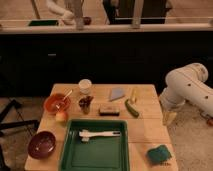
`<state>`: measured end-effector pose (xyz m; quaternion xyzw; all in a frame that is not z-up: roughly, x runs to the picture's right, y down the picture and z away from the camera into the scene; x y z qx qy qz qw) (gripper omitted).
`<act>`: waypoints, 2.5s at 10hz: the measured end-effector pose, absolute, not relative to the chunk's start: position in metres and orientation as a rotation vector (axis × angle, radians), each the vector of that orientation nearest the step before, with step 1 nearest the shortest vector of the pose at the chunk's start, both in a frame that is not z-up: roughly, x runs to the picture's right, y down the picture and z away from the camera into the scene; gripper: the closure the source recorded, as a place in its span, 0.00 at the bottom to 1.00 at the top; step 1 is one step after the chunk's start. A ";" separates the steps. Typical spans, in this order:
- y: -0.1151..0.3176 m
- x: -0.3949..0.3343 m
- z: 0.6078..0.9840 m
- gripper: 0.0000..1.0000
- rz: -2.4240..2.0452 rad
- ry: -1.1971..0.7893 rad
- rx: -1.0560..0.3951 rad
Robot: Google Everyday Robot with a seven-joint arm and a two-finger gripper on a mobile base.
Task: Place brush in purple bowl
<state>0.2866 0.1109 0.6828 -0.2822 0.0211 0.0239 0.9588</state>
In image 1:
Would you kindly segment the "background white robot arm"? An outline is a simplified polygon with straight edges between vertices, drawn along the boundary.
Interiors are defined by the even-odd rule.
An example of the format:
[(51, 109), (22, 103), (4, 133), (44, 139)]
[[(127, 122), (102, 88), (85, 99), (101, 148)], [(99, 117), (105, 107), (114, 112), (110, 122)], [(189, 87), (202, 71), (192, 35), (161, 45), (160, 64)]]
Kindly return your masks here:
[(57, 4), (58, 0), (46, 0), (46, 6), (50, 12), (58, 15), (65, 25), (74, 25), (74, 13)]

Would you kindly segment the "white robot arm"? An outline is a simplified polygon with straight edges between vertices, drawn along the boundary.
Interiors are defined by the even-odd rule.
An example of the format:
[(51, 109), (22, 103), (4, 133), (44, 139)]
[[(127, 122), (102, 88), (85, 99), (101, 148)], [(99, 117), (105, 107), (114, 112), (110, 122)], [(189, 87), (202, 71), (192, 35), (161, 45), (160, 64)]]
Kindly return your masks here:
[(213, 88), (205, 84), (207, 79), (208, 70), (201, 63), (192, 63), (167, 73), (166, 87), (159, 96), (165, 126), (172, 123), (176, 111), (186, 101), (198, 106), (208, 122), (213, 121)]

